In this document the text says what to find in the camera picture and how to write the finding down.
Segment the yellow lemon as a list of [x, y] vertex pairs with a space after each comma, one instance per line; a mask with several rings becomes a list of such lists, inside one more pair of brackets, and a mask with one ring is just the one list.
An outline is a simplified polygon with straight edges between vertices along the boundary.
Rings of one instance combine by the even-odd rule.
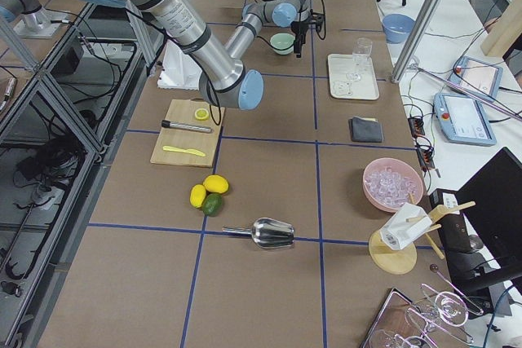
[[190, 191], [189, 202], [194, 208], [201, 208], [207, 196], [207, 190], [202, 184], [194, 185]]
[[204, 179], [202, 185], [210, 193], [224, 194], [229, 189], [229, 183], [227, 179], [218, 174], [207, 176]]

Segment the metal ice scoop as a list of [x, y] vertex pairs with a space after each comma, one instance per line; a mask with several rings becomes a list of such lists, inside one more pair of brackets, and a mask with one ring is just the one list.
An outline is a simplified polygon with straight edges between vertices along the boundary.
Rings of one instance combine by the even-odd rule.
[[294, 227], [273, 218], [258, 218], [250, 227], [223, 227], [222, 231], [249, 236], [261, 249], [287, 249], [294, 246]]

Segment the green bowl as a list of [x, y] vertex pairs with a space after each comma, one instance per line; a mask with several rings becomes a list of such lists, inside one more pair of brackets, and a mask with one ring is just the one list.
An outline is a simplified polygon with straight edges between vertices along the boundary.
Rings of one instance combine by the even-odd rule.
[[270, 37], [269, 43], [278, 55], [289, 55], [294, 51], [294, 35], [291, 33], [276, 33]]

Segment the grey folded cloth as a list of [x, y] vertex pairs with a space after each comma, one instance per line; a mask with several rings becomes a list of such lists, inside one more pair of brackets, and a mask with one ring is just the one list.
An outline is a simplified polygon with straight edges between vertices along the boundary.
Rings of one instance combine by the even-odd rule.
[[383, 129], [378, 121], [353, 117], [348, 124], [354, 142], [381, 143], [383, 141]]

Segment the yellow plastic knife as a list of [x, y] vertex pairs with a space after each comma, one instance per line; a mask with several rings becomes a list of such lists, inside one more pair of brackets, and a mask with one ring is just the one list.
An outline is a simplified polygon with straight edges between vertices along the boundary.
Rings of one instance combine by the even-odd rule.
[[203, 151], [197, 150], [195, 148], [178, 148], [170, 145], [164, 145], [161, 148], [164, 152], [178, 152], [178, 153], [184, 153], [199, 157], [205, 157], [206, 154]]

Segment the clear cocktail glass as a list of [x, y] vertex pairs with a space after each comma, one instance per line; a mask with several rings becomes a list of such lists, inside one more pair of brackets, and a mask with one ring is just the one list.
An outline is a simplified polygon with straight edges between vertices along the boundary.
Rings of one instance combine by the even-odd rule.
[[372, 47], [373, 42], [367, 37], [360, 37], [356, 40], [352, 48], [353, 68], [351, 72], [347, 74], [347, 80], [349, 82], [359, 81], [362, 78], [365, 66], [371, 55]]

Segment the near teach pendant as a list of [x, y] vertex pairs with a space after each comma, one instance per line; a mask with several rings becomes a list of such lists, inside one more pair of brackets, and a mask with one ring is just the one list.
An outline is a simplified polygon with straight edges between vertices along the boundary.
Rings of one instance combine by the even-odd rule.
[[481, 103], [463, 95], [437, 93], [434, 111], [442, 133], [451, 143], [493, 146], [496, 137]]

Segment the wooden cutting board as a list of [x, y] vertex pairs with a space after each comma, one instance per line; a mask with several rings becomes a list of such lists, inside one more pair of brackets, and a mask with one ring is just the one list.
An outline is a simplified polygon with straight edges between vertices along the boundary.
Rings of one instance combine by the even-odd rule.
[[[177, 130], [161, 128], [153, 149], [150, 162], [161, 165], [183, 165], [211, 167], [215, 160], [215, 153], [219, 140], [221, 126], [217, 126], [209, 117], [198, 120], [195, 112], [198, 109], [210, 109], [209, 105], [200, 99], [173, 99], [164, 117], [165, 120], [191, 126], [204, 126], [212, 129], [210, 133], [192, 130]], [[164, 151], [165, 146], [182, 149], [196, 149], [205, 156], [196, 156], [184, 152]]]

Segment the blue bowl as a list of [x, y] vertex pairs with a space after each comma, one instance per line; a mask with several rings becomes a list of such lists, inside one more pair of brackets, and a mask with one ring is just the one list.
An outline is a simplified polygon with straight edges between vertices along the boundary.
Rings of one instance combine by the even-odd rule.
[[389, 14], [382, 20], [383, 32], [387, 43], [400, 44], [405, 42], [415, 26], [415, 20], [407, 15]]

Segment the green lime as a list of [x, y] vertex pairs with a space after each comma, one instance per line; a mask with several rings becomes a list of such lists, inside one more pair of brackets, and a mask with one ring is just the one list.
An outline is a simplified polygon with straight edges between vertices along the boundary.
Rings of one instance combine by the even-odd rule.
[[201, 205], [201, 210], [206, 216], [216, 216], [223, 206], [223, 197], [219, 193], [209, 194]]

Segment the pink bowl with ice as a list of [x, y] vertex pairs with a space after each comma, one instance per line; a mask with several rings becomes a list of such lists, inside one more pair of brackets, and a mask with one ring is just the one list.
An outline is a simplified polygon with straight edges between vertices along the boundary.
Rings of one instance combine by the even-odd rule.
[[362, 187], [372, 205], [391, 213], [406, 202], [418, 204], [424, 193], [418, 172], [407, 163], [388, 157], [373, 160], [365, 167]]

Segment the cream bear tray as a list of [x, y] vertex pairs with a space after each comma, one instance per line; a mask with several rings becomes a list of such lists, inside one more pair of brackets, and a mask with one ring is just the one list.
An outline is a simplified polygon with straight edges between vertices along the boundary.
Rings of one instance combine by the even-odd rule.
[[336, 99], [376, 100], [378, 83], [371, 58], [359, 64], [352, 55], [327, 56], [330, 95]]

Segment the wooden mug tree stand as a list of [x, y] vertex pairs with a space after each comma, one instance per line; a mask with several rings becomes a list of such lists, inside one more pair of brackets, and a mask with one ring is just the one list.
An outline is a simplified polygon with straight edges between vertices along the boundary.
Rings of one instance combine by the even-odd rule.
[[[435, 250], [440, 259], [444, 259], [445, 256], [436, 243], [428, 235], [428, 232], [440, 228], [441, 225], [437, 224], [437, 222], [441, 220], [446, 214], [452, 214], [459, 210], [470, 208], [475, 204], [476, 203], [474, 201], [469, 201], [452, 208], [448, 208], [445, 205], [437, 205], [431, 212], [426, 212], [431, 219], [432, 224], [421, 236], [425, 236], [429, 239], [431, 247]], [[402, 250], [392, 250], [381, 240], [379, 235], [380, 229], [375, 231], [369, 239], [369, 253], [374, 263], [384, 271], [394, 275], [403, 275], [411, 271], [417, 262], [417, 249], [414, 245], [414, 242]]]

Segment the teach pendant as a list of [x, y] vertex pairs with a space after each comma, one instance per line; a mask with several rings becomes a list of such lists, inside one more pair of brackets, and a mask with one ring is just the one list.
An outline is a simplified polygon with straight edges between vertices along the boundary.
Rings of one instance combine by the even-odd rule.
[[463, 95], [437, 93], [434, 111], [442, 133], [451, 143], [493, 146], [496, 137], [481, 103]]
[[502, 69], [483, 60], [463, 56], [449, 76], [449, 81], [492, 101], [497, 98]]

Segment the lemon slice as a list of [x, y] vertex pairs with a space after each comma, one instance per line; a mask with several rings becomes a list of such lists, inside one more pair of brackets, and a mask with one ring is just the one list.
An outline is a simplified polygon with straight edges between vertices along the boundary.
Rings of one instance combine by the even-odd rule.
[[193, 116], [198, 121], [206, 121], [210, 118], [210, 111], [206, 108], [197, 108]]

